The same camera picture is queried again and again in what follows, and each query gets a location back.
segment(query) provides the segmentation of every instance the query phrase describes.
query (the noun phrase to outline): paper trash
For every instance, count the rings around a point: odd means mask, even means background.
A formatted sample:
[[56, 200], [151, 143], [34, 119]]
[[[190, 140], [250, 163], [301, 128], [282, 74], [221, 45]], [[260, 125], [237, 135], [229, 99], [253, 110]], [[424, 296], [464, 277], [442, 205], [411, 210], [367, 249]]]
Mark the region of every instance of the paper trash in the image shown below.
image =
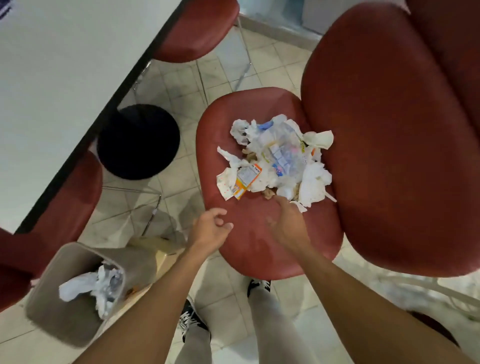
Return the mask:
[[336, 202], [325, 190], [332, 175], [320, 162], [321, 149], [333, 143], [331, 130], [303, 134], [296, 122], [282, 114], [263, 124], [235, 120], [230, 134], [246, 146], [243, 152], [250, 162], [217, 148], [230, 164], [217, 176], [217, 187], [225, 200], [233, 196], [240, 199], [245, 191], [276, 188], [274, 193], [294, 203], [300, 212], [325, 197]]
[[74, 300], [80, 293], [90, 292], [96, 299], [98, 316], [104, 320], [109, 315], [114, 301], [120, 296], [123, 273], [102, 262], [97, 272], [81, 274], [59, 286], [59, 297], [62, 301]]

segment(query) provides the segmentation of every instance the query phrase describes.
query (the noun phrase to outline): gray trash can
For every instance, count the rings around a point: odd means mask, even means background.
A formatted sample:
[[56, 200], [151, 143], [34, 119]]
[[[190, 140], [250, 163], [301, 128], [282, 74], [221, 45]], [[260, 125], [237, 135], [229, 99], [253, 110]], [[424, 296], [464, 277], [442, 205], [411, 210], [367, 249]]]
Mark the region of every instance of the gray trash can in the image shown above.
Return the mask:
[[[98, 317], [95, 297], [78, 295], [70, 302], [59, 297], [59, 286], [87, 272], [96, 271], [105, 260], [123, 272], [121, 295], [106, 318]], [[71, 346], [82, 348], [103, 330], [108, 319], [122, 307], [125, 297], [156, 279], [155, 252], [141, 247], [90, 248], [81, 243], [61, 247], [33, 288], [25, 305], [26, 316], [48, 334]]]

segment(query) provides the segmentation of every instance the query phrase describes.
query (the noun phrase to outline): black sneaker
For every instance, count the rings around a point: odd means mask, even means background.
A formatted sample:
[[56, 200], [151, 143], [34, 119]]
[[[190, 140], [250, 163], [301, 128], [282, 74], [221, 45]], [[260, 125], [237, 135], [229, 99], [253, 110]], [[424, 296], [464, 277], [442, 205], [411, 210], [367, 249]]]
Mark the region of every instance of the black sneaker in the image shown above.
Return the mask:
[[250, 291], [257, 287], [262, 287], [263, 289], [270, 292], [270, 284], [272, 283], [271, 280], [261, 280], [261, 279], [252, 279], [250, 284], [248, 285], [247, 290], [247, 297], [250, 297]]
[[207, 324], [198, 316], [197, 312], [195, 311], [193, 301], [190, 296], [187, 297], [185, 305], [183, 306], [183, 310], [179, 319], [179, 326], [181, 328], [183, 342], [185, 342], [185, 336], [187, 335], [188, 329], [192, 326], [198, 326], [210, 332]]

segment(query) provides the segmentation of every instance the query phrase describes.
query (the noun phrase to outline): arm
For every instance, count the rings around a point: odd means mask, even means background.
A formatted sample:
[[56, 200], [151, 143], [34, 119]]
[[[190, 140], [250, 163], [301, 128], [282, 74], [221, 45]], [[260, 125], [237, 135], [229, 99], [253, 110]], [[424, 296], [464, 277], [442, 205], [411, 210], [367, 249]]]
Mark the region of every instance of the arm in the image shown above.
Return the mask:
[[297, 259], [356, 364], [472, 364], [453, 343], [319, 254], [298, 208], [277, 197], [275, 239]]
[[164, 363], [195, 275], [233, 228], [218, 217], [226, 213], [220, 208], [204, 212], [172, 268], [74, 363]]

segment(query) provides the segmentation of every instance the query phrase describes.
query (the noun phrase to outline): black round stool seat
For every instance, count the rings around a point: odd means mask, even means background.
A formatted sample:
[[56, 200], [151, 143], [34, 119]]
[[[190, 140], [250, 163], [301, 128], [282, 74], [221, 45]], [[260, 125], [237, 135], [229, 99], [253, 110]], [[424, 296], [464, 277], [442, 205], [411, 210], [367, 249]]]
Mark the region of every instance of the black round stool seat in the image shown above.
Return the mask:
[[117, 177], [142, 180], [163, 171], [180, 146], [175, 119], [154, 105], [116, 111], [98, 136], [100, 162]]

